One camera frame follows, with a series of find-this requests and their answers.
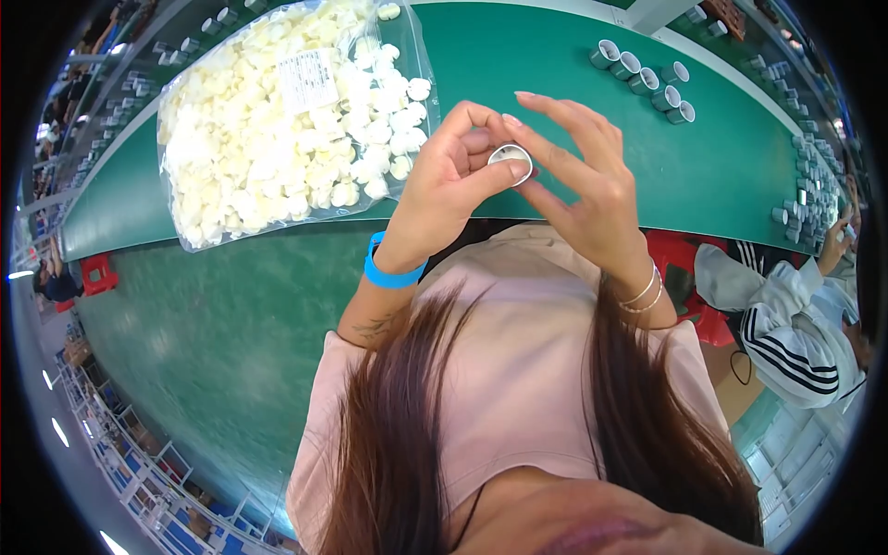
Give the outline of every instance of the cable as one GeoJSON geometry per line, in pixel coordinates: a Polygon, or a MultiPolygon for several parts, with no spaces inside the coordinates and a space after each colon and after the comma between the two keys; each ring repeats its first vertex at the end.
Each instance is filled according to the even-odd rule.
{"type": "Polygon", "coordinates": [[[733,356],[737,353],[744,354],[744,352],[739,349],[737,351],[734,351],[733,353],[731,353],[731,359],[730,359],[731,371],[733,372],[733,376],[737,378],[738,382],[740,382],[742,385],[749,385],[749,381],[752,379],[752,361],[749,361],[749,375],[746,376],[746,381],[744,382],[743,380],[740,379],[739,376],[737,376],[737,370],[734,369],[734,367],[733,367],[733,356]]]}

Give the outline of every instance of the tattoo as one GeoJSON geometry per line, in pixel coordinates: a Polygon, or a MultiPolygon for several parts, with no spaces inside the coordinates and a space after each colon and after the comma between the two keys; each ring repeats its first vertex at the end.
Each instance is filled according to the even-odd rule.
{"type": "Polygon", "coordinates": [[[380,320],[370,318],[369,324],[352,326],[352,329],[364,339],[374,341],[392,330],[392,322],[396,315],[396,313],[388,313],[380,320]]]}

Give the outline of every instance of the long brown hair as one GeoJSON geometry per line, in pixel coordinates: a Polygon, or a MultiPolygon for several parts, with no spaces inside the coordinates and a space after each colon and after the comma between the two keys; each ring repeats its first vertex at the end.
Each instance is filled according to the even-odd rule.
{"type": "MultiPolygon", "coordinates": [[[[450,508],[440,472],[441,387],[456,337],[480,300],[456,315],[459,293],[425,301],[352,370],[340,404],[322,555],[450,551],[443,530],[450,508]]],[[[586,420],[607,481],[761,545],[757,492],[739,457],[678,401],[666,374],[666,348],[652,359],[647,333],[623,323],[619,310],[602,280],[588,343],[592,410],[586,420]]]]}

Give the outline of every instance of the pink shirt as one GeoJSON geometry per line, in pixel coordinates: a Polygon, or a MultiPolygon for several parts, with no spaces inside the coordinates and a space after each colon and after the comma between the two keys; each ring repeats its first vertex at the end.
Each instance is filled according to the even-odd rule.
{"type": "MultiPolygon", "coordinates": [[[[459,250],[423,279],[417,298],[464,280],[466,305],[490,288],[445,369],[441,468],[451,508],[517,466],[564,478],[604,475],[593,463],[583,416],[583,350],[599,277],[550,226],[524,224],[459,250]]],[[[694,325],[651,332],[652,351],[666,338],[678,396],[705,424],[727,433],[694,325]]],[[[346,363],[363,353],[328,332],[287,488],[287,513],[309,553],[317,552],[327,518],[346,363]]]]}

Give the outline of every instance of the plastic bag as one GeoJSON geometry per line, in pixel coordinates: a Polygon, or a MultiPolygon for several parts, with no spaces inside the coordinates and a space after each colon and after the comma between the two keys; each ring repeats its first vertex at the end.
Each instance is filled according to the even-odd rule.
{"type": "Polygon", "coordinates": [[[265,13],[161,92],[157,156],[179,242],[196,252],[398,200],[439,124],[405,0],[265,13]]]}

